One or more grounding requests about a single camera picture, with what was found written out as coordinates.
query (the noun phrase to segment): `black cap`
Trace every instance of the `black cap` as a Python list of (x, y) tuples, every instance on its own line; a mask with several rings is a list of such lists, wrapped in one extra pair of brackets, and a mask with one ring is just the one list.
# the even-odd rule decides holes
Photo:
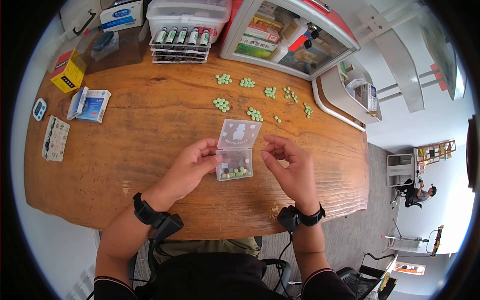
[(433, 197), (437, 193), (437, 188), (433, 186), (433, 183), (432, 183), (432, 189), (433, 189), (433, 194), (432, 194), (432, 197)]

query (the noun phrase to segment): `blue and white medicine box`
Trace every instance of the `blue and white medicine box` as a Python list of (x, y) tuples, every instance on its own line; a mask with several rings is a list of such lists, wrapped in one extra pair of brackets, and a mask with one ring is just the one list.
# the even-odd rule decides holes
[(76, 116), (82, 113), (85, 99), (87, 97), (88, 87), (84, 86), (72, 97), (70, 107), (68, 108), (67, 120), (73, 120)]
[(122, 29), (142, 26), (144, 22), (143, 1), (131, 2), (104, 10), (100, 21), (104, 31), (119, 31)]
[(107, 90), (88, 90), (82, 113), (77, 119), (101, 123), (111, 95)]

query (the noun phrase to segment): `person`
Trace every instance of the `person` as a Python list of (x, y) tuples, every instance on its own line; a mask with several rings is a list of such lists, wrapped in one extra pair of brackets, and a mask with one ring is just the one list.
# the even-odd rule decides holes
[[(320, 202), (312, 155), (283, 137), (264, 136), (263, 139), (269, 144), (260, 156), (282, 190), (304, 215), (317, 213)], [(141, 199), (158, 212), (168, 211), (177, 200), (195, 189), (205, 174), (215, 171), (222, 160), (221, 155), (213, 156), (217, 150), (216, 144), (217, 140), (206, 138), (185, 147), (166, 175), (144, 191)], [(283, 168), (278, 160), (289, 162), (289, 166)], [(96, 258), (95, 300), (137, 299), (136, 291), (129, 285), (127, 265), (144, 244), (150, 229), (150, 225), (136, 217), (133, 205), (108, 225), (102, 234)], [(242, 241), (230, 241), (233, 242), (229, 248), (221, 247), (219, 251), (203, 248), (201, 251), (184, 251), (180, 255), (170, 255), (167, 260), (159, 260), (161, 264), (157, 269), (153, 298), (286, 299), (269, 290), (261, 281), (266, 271), (265, 263), (258, 260), (254, 253), (239, 252)], [(321, 222), (310, 227), (298, 225), (293, 232), (293, 250), (303, 282), (304, 300), (356, 299), (328, 264)]]
[(437, 188), (433, 186), (428, 189), (428, 191), (424, 191), (423, 187), (425, 184), (420, 182), (420, 188), (416, 189), (415, 186), (413, 185), (412, 179), (407, 179), (405, 181), (406, 185), (402, 185), (397, 187), (401, 192), (407, 191), (407, 195), (413, 195), (413, 202), (424, 202), (427, 201), (430, 197), (435, 196), (437, 194)]

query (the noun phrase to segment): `black shirt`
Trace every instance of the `black shirt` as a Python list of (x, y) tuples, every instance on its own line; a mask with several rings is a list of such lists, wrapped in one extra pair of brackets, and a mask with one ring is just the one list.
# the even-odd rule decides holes
[[(286, 299), (261, 281), (266, 265), (248, 254), (190, 253), (162, 263), (152, 284), (154, 299)], [(143, 300), (141, 288), (134, 291), (111, 277), (95, 278), (96, 300)], [(302, 299), (355, 300), (348, 286), (332, 269), (314, 272), (303, 284)]]

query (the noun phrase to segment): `wrist-mounted device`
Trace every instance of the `wrist-mounted device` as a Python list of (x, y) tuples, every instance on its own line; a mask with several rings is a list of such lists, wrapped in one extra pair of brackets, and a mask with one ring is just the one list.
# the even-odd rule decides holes
[(305, 226), (313, 226), (320, 222), (320, 219), (324, 216), (325, 210), (321, 204), (320, 210), (311, 216), (302, 214), (296, 207), (290, 205), (289, 207), (282, 208), (276, 219), (288, 232), (293, 232), (298, 224), (302, 223)]
[(133, 196), (135, 215), (144, 224), (152, 225), (156, 229), (153, 234), (154, 243), (162, 241), (183, 228), (183, 222), (178, 214), (171, 215), (168, 212), (157, 212), (141, 199), (142, 193)]

